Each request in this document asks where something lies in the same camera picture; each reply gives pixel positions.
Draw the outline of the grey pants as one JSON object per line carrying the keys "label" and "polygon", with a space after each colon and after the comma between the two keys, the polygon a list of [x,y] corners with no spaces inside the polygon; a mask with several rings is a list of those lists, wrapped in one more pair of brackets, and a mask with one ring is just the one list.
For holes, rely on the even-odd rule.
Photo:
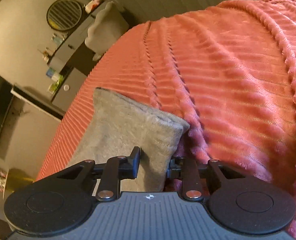
{"label": "grey pants", "polygon": [[182,135],[190,125],[168,112],[136,102],[111,90],[96,88],[94,114],[69,166],[86,159],[105,163],[118,155],[143,150],[138,176],[121,183],[123,191],[163,191],[166,171]]}

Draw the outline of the grey cabinet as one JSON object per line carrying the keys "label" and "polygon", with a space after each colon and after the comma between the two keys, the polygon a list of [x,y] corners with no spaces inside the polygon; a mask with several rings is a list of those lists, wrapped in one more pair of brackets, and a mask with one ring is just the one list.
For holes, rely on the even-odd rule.
{"label": "grey cabinet", "polygon": [[73,68],[55,92],[51,102],[63,112],[66,112],[84,83],[86,75]]}

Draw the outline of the pink ribbed bed blanket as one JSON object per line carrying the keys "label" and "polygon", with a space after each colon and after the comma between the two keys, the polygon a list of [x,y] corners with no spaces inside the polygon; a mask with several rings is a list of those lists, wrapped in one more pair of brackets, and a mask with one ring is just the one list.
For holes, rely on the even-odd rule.
{"label": "pink ribbed bed blanket", "polygon": [[130,29],[84,81],[38,179],[70,161],[97,87],[187,121],[179,154],[244,168],[296,201],[296,0],[224,1]]}

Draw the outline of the blue white container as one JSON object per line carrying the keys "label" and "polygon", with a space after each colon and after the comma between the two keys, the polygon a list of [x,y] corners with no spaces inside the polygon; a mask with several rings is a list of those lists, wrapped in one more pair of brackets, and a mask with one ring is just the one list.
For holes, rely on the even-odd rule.
{"label": "blue white container", "polygon": [[58,73],[53,68],[48,68],[48,70],[46,71],[46,76],[55,82],[57,82],[60,79],[60,73]]}

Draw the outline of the grey vanity desk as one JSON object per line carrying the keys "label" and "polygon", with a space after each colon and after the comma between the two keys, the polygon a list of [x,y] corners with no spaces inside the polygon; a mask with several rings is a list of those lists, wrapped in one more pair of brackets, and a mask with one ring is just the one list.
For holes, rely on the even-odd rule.
{"label": "grey vanity desk", "polygon": [[84,43],[87,38],[87,30],[95,21],[96,15],[103,9],[105,9],[107,1],[102,2],[96,7],[90,14],[87,14],[70,33],[64,41],[53,52],[53,55],[47,62],[50,68],[53,68],[57,72],[61,72],[68,60],[77,51],[77,49]]}

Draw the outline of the white shell-shaped chair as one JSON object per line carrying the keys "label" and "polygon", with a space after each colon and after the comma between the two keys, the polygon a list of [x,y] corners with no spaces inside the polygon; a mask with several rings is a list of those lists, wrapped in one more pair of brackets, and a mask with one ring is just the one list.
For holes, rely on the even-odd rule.
{"label": "white shell-shaped chair", "polygon": [[94,23],[87,30],[85,45],[94,52],[93,61],[99,61],[129,29],[117,6],[108,2],[104,9],[97,13]]}

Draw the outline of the round striped mirror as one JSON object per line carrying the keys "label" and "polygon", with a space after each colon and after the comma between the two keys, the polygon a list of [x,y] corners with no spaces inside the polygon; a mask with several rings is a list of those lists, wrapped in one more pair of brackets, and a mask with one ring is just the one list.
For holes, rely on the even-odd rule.
{"label": "round striped mirror", "polygon": [[57,0],[47,10],[48,25],[56,31],[73,29],[82,18],[82,6],[76,0]]}

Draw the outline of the pink plush toy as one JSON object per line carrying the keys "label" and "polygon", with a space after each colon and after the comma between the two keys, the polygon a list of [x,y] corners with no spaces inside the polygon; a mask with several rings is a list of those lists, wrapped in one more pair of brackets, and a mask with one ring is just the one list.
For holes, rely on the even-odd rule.
{"label": "pink plush toy", "polygon": [[85,12],[90,14],[94,9],[96,9],[104,0],[91,0],[85,5]]}

